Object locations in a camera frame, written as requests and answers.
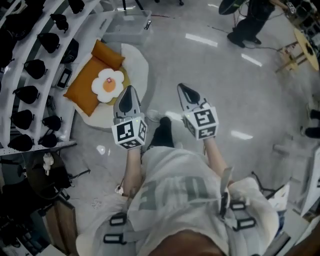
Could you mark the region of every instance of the orange cushion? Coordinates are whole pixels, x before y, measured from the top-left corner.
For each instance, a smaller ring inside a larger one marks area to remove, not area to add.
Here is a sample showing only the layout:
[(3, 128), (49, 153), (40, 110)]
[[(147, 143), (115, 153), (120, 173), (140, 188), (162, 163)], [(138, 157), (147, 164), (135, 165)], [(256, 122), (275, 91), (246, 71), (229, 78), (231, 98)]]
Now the orange cushion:
[(89, 117), (99, 104), (97, 95), (91, 90), (91, 85), (99, 72), (104, 69), (110, 69), (110, 66), (93, 56), (63, 95), (76, 103)]
[(125, 57), (122, 57), (119, 53), (114, 52), (99, 40), (95, 42), (91, 54), (97, 57), (99, 60), (103, 61), (114, 70), (119, 70), (122, 62), (125, 59)]

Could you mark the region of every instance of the white shelf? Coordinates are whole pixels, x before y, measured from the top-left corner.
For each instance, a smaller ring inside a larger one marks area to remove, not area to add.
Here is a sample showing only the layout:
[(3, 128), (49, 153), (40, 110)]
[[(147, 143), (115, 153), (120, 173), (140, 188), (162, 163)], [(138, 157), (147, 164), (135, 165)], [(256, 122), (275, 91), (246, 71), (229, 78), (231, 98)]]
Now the white shelf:
[[(73, 144), (76, 144), (75, 140), (69, 140), (69, 141), (62, 141), (58, 142), (55, 147), (53, 148), (60, 148), (60, 147), (67, 147), (71, 146)], [(31, 151), (38, 151), (38, 150), (46, 150), (48, 149), (47, 147), (44, 147), (42, 145), (34, 145), (28, 152)], [(12, 154), (17, 154), (17, 153), (24, 153), (22, 151), (15, 150), (13, 148), (0, 148), (0, 156), (6, 156), (6, 155), (12, 155)]]
[[(72, 75), (68, 82), (68, 86), (74, 81), (83, 66), (87, 63), (84, 58), (86, 58), (93, 50), (97, 38), (102, 38), (104, 32), (111, 23), (114, 14), (114, 11), (90, 14), (75, 34), (74, 39), (79, 42), (79, 50), (77, 58), (70, 64)], [(62, 90), (53, 87), (50, 89), (49, 93), (49, 95), (54, 98), (57, 116), (62, 118), (61, 128), (59, 131), (55, 132), (55, 135), (63, 141), (68, 141), (70, 138), (73, 116), (75, 114), (75, 108), (72, 101), (63, 96), (66, 91), (67, 88)], [(46, 131), (47, 128), (42, 125), (40, 136), (43, 136)]]
[(14, 8), (16, 8), (16, 6), (21, 2), (21, 0), (15, 0), (11, 6), (9, 7), (8, 10), (6, 10), (5, 14), (3, 15), (3, 17), (0, 19), (0, 28), (3, 26), (3, 24), (6, 21), (6, 18), (8, 15), (10, 15), (12, 13), (12, 11), (14, 10)]
[(90, 12), (97, 5), (99, 0), (90, 0), (85, 2), (85, 6), (82, 12), (74, 14), (70, 7), (68, 7), (63, 15), (66, 16), (67, 22), (69, 24), (69, 29), (66, 33), (59, 30), (56, 25), (50, 30), (50, 33), (55, 33), (60, 38), (60, 47), (55, 50), (54, 53), (48, 53), (42, 46), (40, 47), (35, 59), (40, 59), (44, 61), (45, 67), (48, 69), (46, 74), (41, 79), (33, 79), (28, 77), (25, 86), (35, 86), (40, 93), (39, 98), (33, 104), (26, 104), (23, 101), (19, 103), (19, 111), (30, 110), (34, 114), (33, 124), (28, 130), (18, 129), (22, 134), (27, 134), (34, 139), (34, 144), (38, 144), (41, 137), (42, 129), (42, 119), (44, 116), (44, 110), (46, 108), (46, 102), (48, 94), (54, 80), (55, 74), (59, 67), (60, 61), (71, 42), (72, 38), (75, 36), (76, 32), (82, 26), (85, 19), (88, 17)]
[(10, 126), (15, 95), (13, 91), (17, 89), (20, 77), (23, 73), (24, 63), (37, 40), (37, 35), (41, 33), (44, 26), (50, 19), (50, 14), (54, 13), (64, 0), (46, 1), (43, 13), (31, 32), (16, 43), (12, 55), (15, 59), (6, 68), (2, 77), (2, 89), (0, 93), (0, 143), (4, 148), (10, 142)]

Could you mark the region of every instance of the black shoe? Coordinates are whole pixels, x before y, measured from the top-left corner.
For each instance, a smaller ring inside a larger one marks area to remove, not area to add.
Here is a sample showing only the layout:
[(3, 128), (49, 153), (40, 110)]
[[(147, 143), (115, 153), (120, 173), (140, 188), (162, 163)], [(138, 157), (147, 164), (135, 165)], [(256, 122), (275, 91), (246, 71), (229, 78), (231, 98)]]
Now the black shoe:
[(253, 39), (248, 39), (248, 41), (249, 42), (253, 42), (253, 43), (255, 43), (256, 45), (259, 45), (259, 46), (262, 44), (262, 42), (256, 37), (254, 37)]
[(233, 33), (228, 34), (226, 37), (229, 39), (229, 41), (231, 43), (233, 43), (233, 44), (235, 44), (235, 45), (237, 45), (237, 46), (239, 46), (241, 48), (245, 48), (246, 47), (245, 44), (241, 40), (236, 38)]

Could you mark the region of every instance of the black pants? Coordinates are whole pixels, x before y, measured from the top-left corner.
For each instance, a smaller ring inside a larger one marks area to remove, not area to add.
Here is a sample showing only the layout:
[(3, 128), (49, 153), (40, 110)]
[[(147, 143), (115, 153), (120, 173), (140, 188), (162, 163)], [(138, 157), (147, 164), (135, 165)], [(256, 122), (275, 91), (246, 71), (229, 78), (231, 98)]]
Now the black pants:
[(254, 40), (275, 10), (268, 0), (250, 0), (245, 19), (241, 20), (231, 33), (239, 41)]
[[(320, 111), (312, 109), (310, 112), (310, 118), (320, 120)], [(304, 133), (309, 138), (320, 139), (320, 127), (307, 128)]]
[(163, 117), (160, 119), (160, 126), (155, 130), (148, 149), (159, 146), (166, 146), (170, 148), (175, 147), (172, 139), (171, 120), (169, 117)]

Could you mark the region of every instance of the black chair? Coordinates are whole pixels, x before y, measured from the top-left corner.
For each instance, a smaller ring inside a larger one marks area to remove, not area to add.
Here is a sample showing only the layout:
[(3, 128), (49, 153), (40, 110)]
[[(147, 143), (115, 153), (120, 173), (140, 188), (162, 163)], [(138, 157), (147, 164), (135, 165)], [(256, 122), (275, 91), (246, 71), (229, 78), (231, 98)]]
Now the black chair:
[(179, 5), (184, 6), (185, 3), (182, 0), (179, 0)]

